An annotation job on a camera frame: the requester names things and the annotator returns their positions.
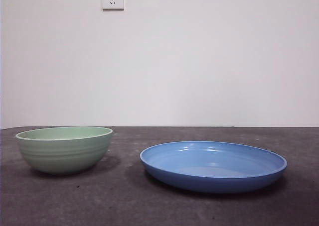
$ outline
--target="table surface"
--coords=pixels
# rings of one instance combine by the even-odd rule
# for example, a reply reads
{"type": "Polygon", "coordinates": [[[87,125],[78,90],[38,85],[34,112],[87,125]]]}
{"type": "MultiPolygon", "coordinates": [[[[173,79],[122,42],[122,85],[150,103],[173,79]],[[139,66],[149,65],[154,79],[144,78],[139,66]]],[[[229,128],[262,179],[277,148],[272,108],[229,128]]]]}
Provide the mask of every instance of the table surface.
{"type": "Polygon", "coordinates": [[[40,173],[24,162],[15,134],[1,131],[4,226],[318,226],[319,127],[111,127],[109,151],[71,176],[40,173]],[[183,140],[247,144],[287,159],[284,176],[250,193],[216,195],[165,185],[147,174],[139,153],[183,140]]]}

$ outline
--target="ceramic bowl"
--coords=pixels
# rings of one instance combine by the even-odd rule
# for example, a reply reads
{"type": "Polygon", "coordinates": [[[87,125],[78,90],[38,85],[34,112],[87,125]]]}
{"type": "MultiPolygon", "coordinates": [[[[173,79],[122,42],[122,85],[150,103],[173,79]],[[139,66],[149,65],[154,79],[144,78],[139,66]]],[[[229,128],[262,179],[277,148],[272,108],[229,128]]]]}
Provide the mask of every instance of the ceramic bowl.
{"type": "Polygon", "coordinates": [[[16,138],[32,168],[49,174],[71,174],[101,160],[112,133],[104,127],[55,127],[24,131],[16,138]]]}

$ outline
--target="blue plate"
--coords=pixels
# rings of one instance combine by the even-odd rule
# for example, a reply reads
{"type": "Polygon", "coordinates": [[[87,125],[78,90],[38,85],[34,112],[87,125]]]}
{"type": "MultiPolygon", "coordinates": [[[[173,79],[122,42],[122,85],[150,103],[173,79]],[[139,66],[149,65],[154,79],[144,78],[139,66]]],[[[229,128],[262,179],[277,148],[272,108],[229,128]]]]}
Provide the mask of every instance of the blue plate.
{"type": "Polygon", "coordinates": [[[169,185],[206,193],[241,193],[278,180],[286,160],[260,148],[213,141],[155,145],[140,154],[145,169],[169,185]]]}

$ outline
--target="white wall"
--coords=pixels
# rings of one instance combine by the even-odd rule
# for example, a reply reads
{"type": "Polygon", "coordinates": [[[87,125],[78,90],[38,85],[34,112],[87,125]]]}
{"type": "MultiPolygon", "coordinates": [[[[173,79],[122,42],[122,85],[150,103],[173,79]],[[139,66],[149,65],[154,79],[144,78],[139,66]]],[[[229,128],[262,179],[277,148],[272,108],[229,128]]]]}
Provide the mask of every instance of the white wall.
{"type": "Polygon", "coordinates": [[[1,127],[319,126],[319,0],[1,0],[1,127]]]}

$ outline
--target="bowl rim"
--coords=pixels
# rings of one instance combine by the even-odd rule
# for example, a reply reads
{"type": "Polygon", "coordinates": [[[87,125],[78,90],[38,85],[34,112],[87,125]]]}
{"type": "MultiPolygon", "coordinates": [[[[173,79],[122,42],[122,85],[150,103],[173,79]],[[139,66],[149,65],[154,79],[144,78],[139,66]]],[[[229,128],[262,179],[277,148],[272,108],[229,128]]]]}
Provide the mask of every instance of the bowl rim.
{"type": "Polygon", "coordinates": [[[23,132],[20,132],[15,135],[17,139],[20,140],[31,140],[31,141],[61,141],[61,140],[81,140],[81,139],[89,139],[89,138],[94,138],[94,137],[100,137],[100,136],[105,136],[112,134],[113,130],[107,127],[100,127],[100,126],[61,126],[61,127],[48,127],[48,128],[40,128],[40,129],[33,129],[33,130],[26,130],[23,132]],[[45,130],[45,129],[57,129],[57,128],[102,128],[102,129],[107,129],[109,132],[99,134],[99,135],[93,135],[93,136],[87,136],[87,137],[77,137],[77,138],[70,138],[70,139],[34,139],[34,138],[26,138],[26,137],[21,137],[19,136],[20,134],[26,133],[26,132],[32,132],[32,131],[38,131],[38,130],[45,130]]]}

